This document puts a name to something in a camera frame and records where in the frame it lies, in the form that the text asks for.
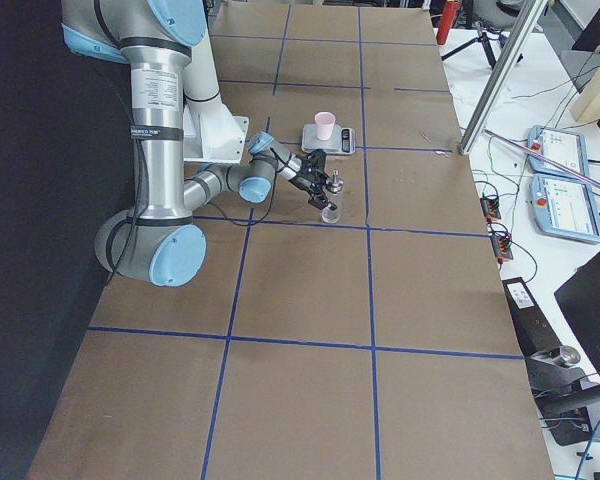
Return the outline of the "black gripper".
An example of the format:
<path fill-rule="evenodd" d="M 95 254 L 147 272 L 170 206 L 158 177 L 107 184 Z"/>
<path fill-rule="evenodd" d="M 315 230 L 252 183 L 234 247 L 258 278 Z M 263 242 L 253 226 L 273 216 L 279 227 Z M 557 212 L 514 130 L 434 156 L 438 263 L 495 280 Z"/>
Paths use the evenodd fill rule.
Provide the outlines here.
<path fill-rule="evenodd" d="M 323 170 L 317 167 L 309 167 L 308 169 L 301 170 L 292 178 L 291 184 L 309 194 L 308 203 L 311 206 L 318 210 L 323 210 L 329 205 L 325 189 L 337 189 L 338 176 L 327 176 Z"/>

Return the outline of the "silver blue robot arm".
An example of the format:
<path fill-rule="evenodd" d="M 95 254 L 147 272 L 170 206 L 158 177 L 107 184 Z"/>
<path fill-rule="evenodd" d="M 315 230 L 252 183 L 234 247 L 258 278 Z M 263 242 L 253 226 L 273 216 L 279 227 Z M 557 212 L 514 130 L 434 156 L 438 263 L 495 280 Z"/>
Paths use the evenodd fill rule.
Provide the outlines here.
<path fill-rule="evenodd" d="M 194 212 L 224 192 L 264 201 L 278 179 L 336 210 L 322 151 L 299 156 L 223 103 L 199 1 L 66 1 L 62 28 L 79 55 L 130 68 L 135 202 L 94 242 L 109 272 L 178 287 L 203 264 L 207 241 Z"/>

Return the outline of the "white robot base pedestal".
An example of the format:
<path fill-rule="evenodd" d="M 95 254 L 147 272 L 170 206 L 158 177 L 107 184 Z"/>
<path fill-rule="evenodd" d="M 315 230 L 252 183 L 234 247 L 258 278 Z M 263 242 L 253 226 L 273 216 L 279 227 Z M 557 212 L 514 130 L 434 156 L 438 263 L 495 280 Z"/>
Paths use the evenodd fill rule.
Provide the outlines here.
<path fill-rule="evenodd" d="M 184 160 L 239 164 L 249 120 L 234 116 L 222 100 L 208 32 L 191 58 L 183 73 Z"/>

